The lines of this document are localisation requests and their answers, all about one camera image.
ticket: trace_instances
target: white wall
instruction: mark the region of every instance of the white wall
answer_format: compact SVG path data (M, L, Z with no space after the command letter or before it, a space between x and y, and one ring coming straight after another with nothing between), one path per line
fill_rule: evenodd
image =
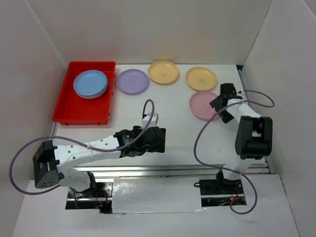
M29 0L66 61L244 64L271 0Z
M23 195L8 180L8 166L27 141L48 135L64 70L21 0L0 1L0 235L12 235ZM21 155L14 178L23 189L32 178L32 154Z
M302 0L274 0L245 63L247 88L268 93L272 158L302 237L315 235L316 18Z
M316 15L316 0L304 0L310 10Z

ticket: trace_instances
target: red plastic tray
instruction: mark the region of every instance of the red plastic tray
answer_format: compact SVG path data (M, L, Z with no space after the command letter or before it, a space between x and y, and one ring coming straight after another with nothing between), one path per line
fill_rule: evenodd
M61 125L106 125L114 84L115 62L70 62L55 107L53 121ZM74 90L75 78L87 70L102 71L108 88L95 99L83 99Z

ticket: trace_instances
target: robotic arm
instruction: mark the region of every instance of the robotic arm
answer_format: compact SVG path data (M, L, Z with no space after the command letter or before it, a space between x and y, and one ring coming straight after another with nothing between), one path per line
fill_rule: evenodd
M164 153L165 129L157 127L158 114L153 115L149 128L131 146L115 152L98 152L91 147L104 150L116 149L131 142L143 130L150 114L142 119L142 127L122 130L112 136L79 145L54 146L52 141L43 142L33 156L35 187L45 189L57 184L84 192L96 189L96 182L91 172L77 171L74 167L103 159L141 156L145 152Z
M221 85L220 95L210 102L215 111L221 108L242 101L241 96L237 96L236 89L232 83ZM254 112L247 104L231 106L219 114L224 123L228 123L233 118L239 122L238 132L235 141L236 157L231 163L224 167L244 173L256 159L268 156L272 150L272 119L262 117ZM222 184L234 184L240 180L240 174L228 170L220 171L217 179Z

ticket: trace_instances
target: purple wire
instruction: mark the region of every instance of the purple wire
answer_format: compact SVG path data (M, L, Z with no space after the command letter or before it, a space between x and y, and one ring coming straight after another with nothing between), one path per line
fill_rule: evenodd
M75 189L73 189L73 188L71 188L71 190L72 190L73 193L74 193L75 208L78 209L77 198L76 198L76 191L75 191Z
M148 102L150 102L152 104L152 112L150 114L150 117L149 117L149 120L147 122L147 124L145 125L144 129L138 134L138 136L136 136L131 142L127 143L126 145L124 146L121 146L121 147L118 147L118 148L114 148L114 149L108 149L108 150L104 150L104 149L100 149L100 148L96 148L96 147L90 147L90 149L94 150L94 151L98 151L98 152L116 152L116 151L121 151L123 149L125 149L126 147L129 147L130 145L134 144L144 133L145 131L147 130L149 124L151 123L152 119L153 119L153 116L154 116L154 112L155 112L155 104L154 102L151 100L151 99L148 99L145 104L144 104L144 108L143 108L143 114L145 113L145 109L146 109L146 106L148 104ZM45 194L45 193L48 193L56 188L58 188L60 185L57 185L51 189L48 189L48 190L45 190L45 191L42 191L42 192L37 192L37 193L31 193L31 192L28 192L28 191L25 191L25 190L22 190L20 189L16 183L14 182L13 180L13 175L12 175L12 170L13 170L13 165L14 165L14 162L15 160L17 159L17 157L20 155L20 153L26 148L28 147L29 145L31 145L32 143L34 142L37 142L37 141L40 141L40 140L45 140L45 139L61 139L61 140L65 140L65 141L69 141L69 142L73 142L73 143L76 143L80 146L83 146L83 147L87 147L87 145L85 143L82 143L82 142L79 142L77 140L74 140L74 139L71 139L71 138L68 138L68 137L62 137L62 136L44 136L44 137L39 137L39 138L36 138L32 141L29 141L28 143L26 143L23 147L21 147L18 152L14 155L11 163L10 163L10 166L9 166L9 179L10 179L10 182L12 184L12 186L17 190L19 191L20 193L23 193L23 194L26 194L26 195L40 195L40 194Z
M203 161L201 161L201 160L198 158L198 156L197 156L197 145L198 145L198 141L199 141L199 139L200 139L202 133L204 132L204 130L206 129L206 127L209 125L209 123L212 122L212 121L214 120L214 118L215 118L216 116L218 116L221 112L225 111L227 108L229 108L229 107L231 107L231 106L239 105L239 104L242 104L242 103L247 102L247 103L252 103L252 104L260 105L260 106L263 106L263 107L266 107L266 108L272 108L272 107L274 107L275 102L273 101L273 99L272 99L270 96L266 95L265 93L262 93L262 92L259 92L259 91L255 91L255 90L245 90L245 91L254 92L254 93L258 93L258 94L261 94L261 95L266 96L268 99L270 99L270 101L272 102L272 105L263 105L263 104L260 104L260 103L258 103L258 102L255 102L255 101L243 100L243 101L236 102L236 103L232 103L232 104L230 104L230 105L227 105L227 106L221 108L216 114L214 114L214 115L209 119L209 121L206 122L206 124L203 126L203 128L201 129L201 131L198 133L197 138L196 138L196 141L195 141L195 143L194 143L194 148L193 148L194 157L195 157L195 159L197 160L197 162L199 162L200 164L205 165L205 166L208 166L208 167L212 167L212 168L215 168L215 169L223 169L223 170L227 170L227 171L230 171L230 172L233 172L233 173L236 173L236 174L240 174L242 177L244 177L244 178L249 182L249 184L251 185L251 187L252 187L252 189L253 189L253 191L254 191L254 193L255 193L255 202L254 202L253 206L252 206L248 211L246 211L246 212L239 212L239 211L234 210L233 207L232 207L232 204L234 203L234 201L236 201L236 200L238 200L238 199L241 199L241 198L243 198L243 197L238 197L238 198L232 200L232 201L230 202L230 204L229 204L230 209L231 209L234 213L239 214L239 215L248 214L248 213L250 213L250 212L256 207L257 202L258 202L258 194L257 194L257 190L256 190L255 186L253 185L253 183L250 181L250 179L249 179L246 175L241 174L240 172L238 172L238 171L236 171L236 170L232 170L232 169L225 168L225 167L221 167L221 166L217 166L217 165L207 164L207 163L204 163Z

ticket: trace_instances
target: purple cable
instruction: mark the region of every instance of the purple cable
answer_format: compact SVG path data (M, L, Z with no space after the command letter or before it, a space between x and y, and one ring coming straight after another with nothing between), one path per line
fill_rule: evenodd
M240 172L236 171L236 170L232 170L232 169L229 169L229 168L225 168L225 167L221 167L221 166L217 166L217 165L212 165L212 164L207 164L207 163L204 163L203 161L201 161L198 156L197 156L197 145L198 145L198 141L202 135L202 133L204 132L204 130L206 129L206 127L209 125L210 122L212 122L214 120L214 118L216 116L218 116L221 112L225 111L227 108L231 107L231 106L234 106L234 105L239 105L239 104L242 104L244 102L247 102L247 103L252 103L252 104L256 104L256 105L260 105L260 106L263 106L263 107L266 107L266 108L272 108L274 107L275 105L275 102L273 101L273 99L266 95L265 93L262 93L262 92L259 92L259 91L255 91L255 90L245 90L245 91L248 91L248 92L254 92L254 93L259 93L261 95L264 95L266 96L268 99L270 99L270 101L272 102L272 105L263 105L263 104L260 104L258 102L255 102L255 101L251 101L251 100L243 100L243 101L240 101L240 102L236 102L236 103L232 103L228 106L225 106L223 108L221 108L216 114L214 114L210 119L209 121L206 122L206 124L203 126L203 128L201 129L201 131L198 133L197 135L197 138L196 138L196 141L194 143L194 148L193 148L193 153L194 153L194 157L195 159L197 160L197 162L199 162L200 164L202 165L205 165L205 166L208 166L208 167L212 167L212 168L215 168L215 169L224 169L224 170L228 170L230 172L233 172L233 173L236 173L236 174L240 174L242 177L244 177L248 182L249 184L251 185L254 193L255 193L255 202L253 204L253 206L246 212L238 212L236 210L233 209L232 207L232 204L234 203L234 201L238 200L238 199L241 199L243 197L237 197L236 199L232 200L229 204L229 207L231 208L231 210L236 213L236 214L239 214L239 215L245 215L245 214L248 214L250 213L257 205L257 202L258 202L258 194L257 194L257 190L255 188L255 186L253 185L253 183L250 181L250 179L244 175L244 174L241 174Z
M104 150L104 149L100 149L100 148L96 148L96 147L90 147L90 149L94 150L94 151L98 151L98 152L116 152L116 151L121 151L123 149L125 149L126 147L129 147L130 145L134 144L144 133L145 131L147 130L149 124L151 123L152 119L153 119L153 116L154 116L154 112L155 112L155 104L154 102L151 100L151 99L148 99L145 104L144 104L144 108L143 108L143 114L145 113L145 109L146 109L146 106L148 104L148 102L150 102L152 104L152 112L150 114L150 117L149 117L149 120L147 122L147 124L145 125L144 129L138 134L138 136L136 136L131 142L127 143L126 145L124 146L121 146L121 147L118 147L118 148L115 148L115 149L109 149L109 150ZM12 184L12 186L17 190L19 191L20 193L23 193L23 194L26 194L26 195L39 195L39 194L45 194L45 193L48 193L56 188L58 188L60 185L57 185L51 189L48 189L48 190L45 190L45 191L42 191L42 192L37 192L37 193L31 193L31 192L28 192L28 191L25 191L25 190L22 190L20 189L16 183L14 182L13 180L13 175L12 175L12 170L13 170L13 165L14 165L14 162L15 160L17 159L17 157L20 155L20 153L26 148L28 147L29 145L31 145L32 143L34 142L37 142L37 141L40 141L40 140L45 140L45 139L61 139L61 140L65 140L65 141L69 141L69 142L73 142L73 143L76 143L80 146L83 146L83 147L87 147L87 145L85 143L82 143L82 142L79 142L77 140L74 140L74 139L71 139L71 138L68 138L68 137L61 137L61 136L44 136L44 137L39 137L39 138L36 138L32 141L29 141L28 143L26 143L23 147L21 147L18 152L15 154L15 156L13 157L11 163L10 163L10 166L9 166L9 179L10 179L10 182Z
M75 189L73 189L73 188L71 188L71 190L72 190L73 193L74 193L75 208L78 209L77 198L76 198L76 191L75 191Z

